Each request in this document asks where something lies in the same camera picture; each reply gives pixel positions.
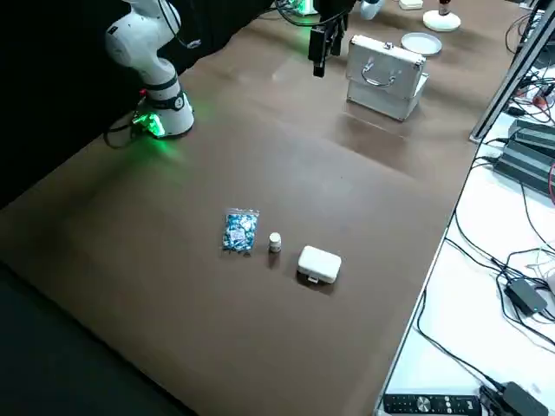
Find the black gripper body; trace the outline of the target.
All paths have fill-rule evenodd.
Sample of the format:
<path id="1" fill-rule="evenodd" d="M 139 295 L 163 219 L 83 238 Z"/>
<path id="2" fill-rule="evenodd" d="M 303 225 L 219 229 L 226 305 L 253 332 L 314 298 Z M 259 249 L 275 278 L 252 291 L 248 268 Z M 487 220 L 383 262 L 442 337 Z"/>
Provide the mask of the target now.
<path id="1" fill-rule="evenodd" d="M 334 22 L 350 13 L 350 0 L 314 0 L 313 7 L 319 15 L 319 24 Z"/>

